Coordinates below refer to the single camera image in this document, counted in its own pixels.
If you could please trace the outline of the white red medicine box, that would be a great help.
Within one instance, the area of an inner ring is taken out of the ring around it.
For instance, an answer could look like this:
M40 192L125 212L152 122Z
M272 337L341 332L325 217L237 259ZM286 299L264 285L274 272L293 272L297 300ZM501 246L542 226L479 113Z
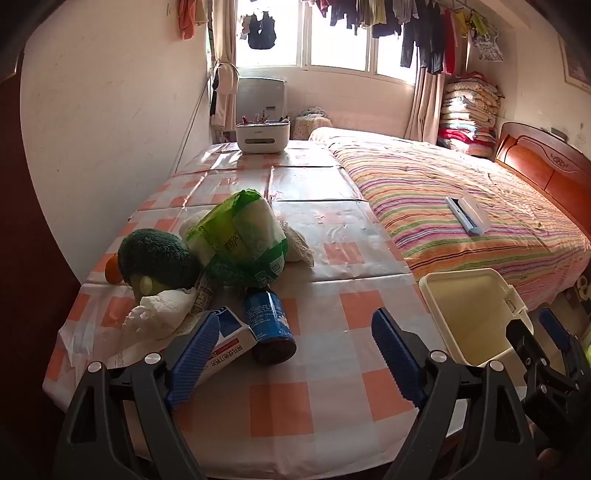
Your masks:
M209 313L214 313L219 321L219 334L211 356L201 372L197 385L228 366L230 362L256 346L256 335L248 324L242 322L228 307L189 313L179 327L169 336L159 339L147 339L136 342L123 351L110 357L106 363L108 369L127 367L152 352L162 352L177 336L188 334Z

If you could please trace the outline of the white tissue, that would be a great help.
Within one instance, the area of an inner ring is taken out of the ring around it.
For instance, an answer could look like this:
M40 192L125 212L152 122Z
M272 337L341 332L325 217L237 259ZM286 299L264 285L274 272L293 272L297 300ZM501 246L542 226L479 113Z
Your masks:
M122 330L134 341L159 340L171 335L191 310L197 290L163 290L143 296L124 319Z

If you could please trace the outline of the brown syrup bottle blue label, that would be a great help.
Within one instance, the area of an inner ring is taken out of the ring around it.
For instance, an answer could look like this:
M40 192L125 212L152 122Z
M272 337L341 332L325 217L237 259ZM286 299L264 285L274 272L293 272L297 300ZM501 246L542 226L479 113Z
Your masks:
M270 289L252 290L243 301L245 323L249 325L256 346L252 357L263 366L283 363L297 352L297 343L287 322L280 298Z

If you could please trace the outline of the green broccoli plush toy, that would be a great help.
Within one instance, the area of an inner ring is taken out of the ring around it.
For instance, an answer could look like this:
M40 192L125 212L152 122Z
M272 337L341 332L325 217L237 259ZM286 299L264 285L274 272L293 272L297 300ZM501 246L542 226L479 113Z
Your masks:
M122 240L117 265L136 302L164 290L189 290L201 273L197 257L178 236L152 228L135 230Z

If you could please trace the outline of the orange peel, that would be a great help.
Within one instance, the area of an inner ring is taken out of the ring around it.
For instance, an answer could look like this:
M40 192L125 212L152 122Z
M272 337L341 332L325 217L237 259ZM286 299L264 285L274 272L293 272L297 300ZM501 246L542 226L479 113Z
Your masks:
M118 284L122 282L122 274L118 265L118 255L113 254L106 262L104 267L105 279L109 284Z

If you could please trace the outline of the cream plastic trash bin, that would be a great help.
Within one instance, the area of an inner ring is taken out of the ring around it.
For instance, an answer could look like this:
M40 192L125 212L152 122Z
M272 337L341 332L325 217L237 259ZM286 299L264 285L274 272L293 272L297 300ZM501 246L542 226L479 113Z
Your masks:
M419 289L458 363L482 367L509 358L506 326L514 319L534 330L517 290L492 268L429 273Z

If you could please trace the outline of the orange checkered tablecloth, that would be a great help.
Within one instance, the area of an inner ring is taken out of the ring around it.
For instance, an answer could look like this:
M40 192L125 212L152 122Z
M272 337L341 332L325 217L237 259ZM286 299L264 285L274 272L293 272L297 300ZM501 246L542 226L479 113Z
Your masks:
M293 141L276 155L231 144L197 155L129 218L177 232L232 193L254 189L301 233L315 262L273 283L297 351L263 367L239 355L175 414L204 472L224 479L317 479L394 460L416 410L370 331L386 308L432 349L444 343L403 256L346 170L324 146Z

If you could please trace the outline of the wooden headboard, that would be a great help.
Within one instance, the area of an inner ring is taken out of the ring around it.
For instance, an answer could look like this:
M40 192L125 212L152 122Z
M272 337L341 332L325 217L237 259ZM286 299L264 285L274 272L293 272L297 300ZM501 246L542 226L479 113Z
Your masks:
M558 137L519 122L502 125L495 162L543 194L590 234L590 160Z

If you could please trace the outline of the striped colourful bedspread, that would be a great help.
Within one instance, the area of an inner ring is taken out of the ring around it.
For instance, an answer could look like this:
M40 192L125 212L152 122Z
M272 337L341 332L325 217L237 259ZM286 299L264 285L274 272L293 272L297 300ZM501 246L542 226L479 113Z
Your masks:
M535 309L575 285L590 262L583 230L500 165L430 143L322 127L416 278L491 268Z

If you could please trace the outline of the white desk organizer box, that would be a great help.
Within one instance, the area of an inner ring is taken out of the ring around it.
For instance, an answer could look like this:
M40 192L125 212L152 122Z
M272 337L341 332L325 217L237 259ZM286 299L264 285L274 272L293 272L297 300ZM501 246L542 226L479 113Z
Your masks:
M290 140L290 121L238 124L235 134L245 154L280 153Z

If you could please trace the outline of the floral covered stool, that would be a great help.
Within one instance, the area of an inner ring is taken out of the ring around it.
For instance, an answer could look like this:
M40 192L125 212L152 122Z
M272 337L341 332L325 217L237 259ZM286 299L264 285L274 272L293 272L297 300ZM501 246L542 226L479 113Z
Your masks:
M294 118L291 126L291 138L293 140L308 140L315 129L322 127L332 127L328 113L321 107L309 107Z

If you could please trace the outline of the beige curtain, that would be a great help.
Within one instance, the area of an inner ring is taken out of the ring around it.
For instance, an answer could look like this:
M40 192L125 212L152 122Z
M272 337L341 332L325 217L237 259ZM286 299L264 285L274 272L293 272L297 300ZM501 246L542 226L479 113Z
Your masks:
M217 132L235 130L235 105L238 94L236 63L236 27L238 2L211 2L211 33L213 40L213 83L211 96L211 127Z
M443 73L430 74L426 68L418 70L405 139L437 143L445 82Z

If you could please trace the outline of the dark vest hanging at window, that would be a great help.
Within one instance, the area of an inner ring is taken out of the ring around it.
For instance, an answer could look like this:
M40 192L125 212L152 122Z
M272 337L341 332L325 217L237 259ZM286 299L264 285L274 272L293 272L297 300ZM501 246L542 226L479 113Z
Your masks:
M240 38L245 39L252 50L270 50L276 45L276 21L268 11L263 11L262 17L256 14L242 17L242 32Z

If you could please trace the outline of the hanging clothes on line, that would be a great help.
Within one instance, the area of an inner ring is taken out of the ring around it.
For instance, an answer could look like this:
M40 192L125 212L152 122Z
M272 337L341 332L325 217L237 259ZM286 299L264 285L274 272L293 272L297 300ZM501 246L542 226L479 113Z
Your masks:
M463 40L478 58L502 62L499 32L460 1L311 1L305 63L406 82L414 72L454 75Z

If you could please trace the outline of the framed wall picture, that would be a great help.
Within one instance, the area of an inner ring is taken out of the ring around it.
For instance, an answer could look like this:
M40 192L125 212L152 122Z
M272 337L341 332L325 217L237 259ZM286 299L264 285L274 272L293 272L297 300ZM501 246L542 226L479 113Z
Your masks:
M570 49L562 38L559 38L565 82L586 93L591 92L590 80L587 78L581 62L574 51Z

